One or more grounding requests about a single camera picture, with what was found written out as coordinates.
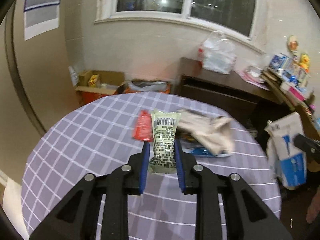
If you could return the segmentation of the person's right hand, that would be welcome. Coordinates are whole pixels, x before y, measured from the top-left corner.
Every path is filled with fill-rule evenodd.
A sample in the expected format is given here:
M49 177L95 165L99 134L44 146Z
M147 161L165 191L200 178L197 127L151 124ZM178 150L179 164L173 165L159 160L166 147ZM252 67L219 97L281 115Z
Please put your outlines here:
M311 224L318 216L320 211L320 188L317 189L306 214L306 222Z

